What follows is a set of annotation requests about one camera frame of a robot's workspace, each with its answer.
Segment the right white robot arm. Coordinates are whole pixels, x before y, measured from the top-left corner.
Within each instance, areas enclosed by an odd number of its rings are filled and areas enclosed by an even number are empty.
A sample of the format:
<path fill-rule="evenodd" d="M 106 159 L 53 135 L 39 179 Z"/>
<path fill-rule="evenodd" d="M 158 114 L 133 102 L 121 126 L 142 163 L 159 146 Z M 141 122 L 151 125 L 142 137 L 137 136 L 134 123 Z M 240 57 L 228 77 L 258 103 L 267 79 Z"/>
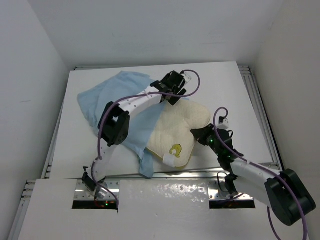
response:
<path fill-rule="evenodd" d="M 195 140 L 217 155 L 220 166 L 229 174 L 225 187 L 229 194 L 247 194 L 268 206 L 277 219 L 292 226 L 316 209 L 316 203 L 296 172 L 266 168 L 243 160 L 233 147 L 233 132 L 216 129 L 212 124 L 190 131 Z"/>

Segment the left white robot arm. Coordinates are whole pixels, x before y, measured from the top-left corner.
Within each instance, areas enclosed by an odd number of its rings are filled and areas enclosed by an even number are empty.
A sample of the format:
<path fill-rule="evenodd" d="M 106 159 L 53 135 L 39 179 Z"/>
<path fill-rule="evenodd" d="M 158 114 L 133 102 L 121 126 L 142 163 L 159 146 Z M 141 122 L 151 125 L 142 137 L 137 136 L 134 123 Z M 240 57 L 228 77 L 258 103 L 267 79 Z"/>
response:
<path fill-rule="evenodd" d="M 84 117 L 97 132 L 97 157 L 84 167 L 82 176 L 91 192 L 102 186 L 103 168 L 121 144 L 139 156 L 140 174 L 153 176 L 153 165 L 145 156 L 147 143 L 165 102 L 173 106 L 189 96 L 184 88 L 189 81 L 184 70 L 171 71 L 156 81 L 146 74 L 122 71 L 77 96 Z"/>

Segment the cream pillow with yellow edge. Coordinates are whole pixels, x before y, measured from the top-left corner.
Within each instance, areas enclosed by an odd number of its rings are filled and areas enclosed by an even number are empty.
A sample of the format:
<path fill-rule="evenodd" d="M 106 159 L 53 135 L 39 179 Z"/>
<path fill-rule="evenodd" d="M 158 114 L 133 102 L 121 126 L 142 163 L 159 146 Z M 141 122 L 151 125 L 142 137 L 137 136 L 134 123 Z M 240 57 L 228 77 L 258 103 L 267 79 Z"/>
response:
<path fill-rule="evenodd" d="M 146 149 L 164 165 L 182 168 L 188 164 L 196 144 L 191 130 L 206 127 L 210 120 L 210 111 L 194 101 L 181 99 L 175 105 L 165 103 Z"/>

